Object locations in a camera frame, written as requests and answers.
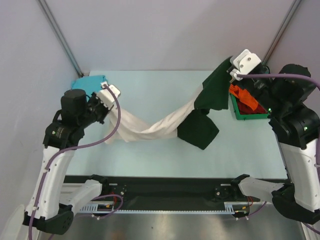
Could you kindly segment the orange t-shirt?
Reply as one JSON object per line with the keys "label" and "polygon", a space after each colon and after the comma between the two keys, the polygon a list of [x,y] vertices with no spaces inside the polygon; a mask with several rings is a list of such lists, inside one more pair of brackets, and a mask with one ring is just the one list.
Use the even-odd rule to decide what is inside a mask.
{"label": "orange t-shirt", "polygon": [[259,103],[246,89],[241,89],[239,86],[231,84],[229,87],[229,92],[238,98],[241,103],[245,104],[253,111],[258,108]]}

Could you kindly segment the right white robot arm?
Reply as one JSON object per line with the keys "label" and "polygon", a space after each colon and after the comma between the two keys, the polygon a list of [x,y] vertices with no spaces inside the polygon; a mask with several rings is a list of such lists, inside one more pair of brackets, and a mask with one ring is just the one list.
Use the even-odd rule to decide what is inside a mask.
{"label": "right white robot arm", "polygon": [[319,88],[309,70],[285,65],[278,74],[259,65],[231,84],[247,90],[267,111],[289,182],[274,183],[242,174],[232,181],[231,196],[253,197],[272,203],[284,217],[313,225],[320,219],[320,118],[305,106]]}

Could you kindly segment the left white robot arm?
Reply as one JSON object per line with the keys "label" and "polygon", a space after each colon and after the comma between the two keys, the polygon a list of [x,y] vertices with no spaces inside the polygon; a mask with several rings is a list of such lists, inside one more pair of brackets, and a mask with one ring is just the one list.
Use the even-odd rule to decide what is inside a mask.
{"label": "left white robot arm", "polygon": [[32,198],[25,209],[23,225],[28,227],[28,238],[33,228],[53,235],[63,235],[70,228],[76,214],[94,198],[105,200],[111,188],[101,176],[91,176],[85,184],[61,200],[60,194],[68,166],[76,150],[93,147],[105,140],[79,145],[85,128],[95,122],[104,123],[113,107],[119,107],[117,95],[104,85],[99,92],[87,96],[82,89],[71,89],[60,99],[52,123],[43,139],[43,159]]}

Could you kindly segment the white and green t-shirt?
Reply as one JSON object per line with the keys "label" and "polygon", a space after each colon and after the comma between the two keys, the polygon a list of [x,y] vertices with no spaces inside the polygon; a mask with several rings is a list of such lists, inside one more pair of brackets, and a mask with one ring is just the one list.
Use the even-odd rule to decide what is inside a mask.
{"label": "white and green t-shirt", "polygon": [[220,131],[208,114],[211,110],[221,111],[229,107],[231,76],[227,70],[230,67],[230,59],[227,58],[202,82],[189,102],[152,125],[123,108],[121,115],[112,110],[108,130],[116,132],[105,143],[179,138],[204,150]]}

